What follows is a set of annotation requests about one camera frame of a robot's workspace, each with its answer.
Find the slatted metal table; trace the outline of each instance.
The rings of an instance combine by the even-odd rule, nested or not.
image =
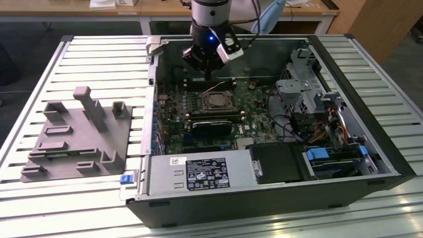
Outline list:
[[[18,182],[48,101],[66,108],[76,86],[102,106],[134,107],[125,170],[140,167],[148,85],[146,36],[73,37],[53,54],[0,150],[0,237],[396,237],[423,232],[423,115],[353,39],[319,36],[417,177],[348,207],[150,230],[125,208],[120,176]],[[333,84],[323,74],[332,90]],[[134,193],[134,186],[126,188]]]

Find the wooden cabinet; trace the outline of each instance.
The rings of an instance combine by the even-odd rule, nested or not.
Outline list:
[[[340,9],[328,34],[351,33],[384,63],[423,15],[423,0],[332,0]]]

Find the white cable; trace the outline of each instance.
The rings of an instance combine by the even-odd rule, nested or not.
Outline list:
[[[223,81],[223,82],[220,82],[219,84],[216,84],[213,87],[210,87],[208,90],[205,90],[204,92],[202,92],[202,94],[204,93],[206,93],[210,89],[213,89],[214,87],[217,87],[220,84],[223,84],[225,81]]]

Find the white box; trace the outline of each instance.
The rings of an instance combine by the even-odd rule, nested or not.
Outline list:
[[[114,0],[90,0],[89,1],[89,10],[109,10],[116,9],[116,2]]]
[[[133,6],[137,0],[116,0],[118,6]]]

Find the floor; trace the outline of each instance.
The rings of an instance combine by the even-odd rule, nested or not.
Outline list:
[[[20,80],[8,86],[0,86],[0,100],[2,101],[0,106],[0,146],[42,74],[61,36],[137,35],[140,33],[136,22],[54,23],[50,32],[45,31],[41,23],[0,23],[0,43],[21,70]],[[383,65],[384,70],[420,109],[423,109],[421,62],[423,44],[415,43],[407,37]]]

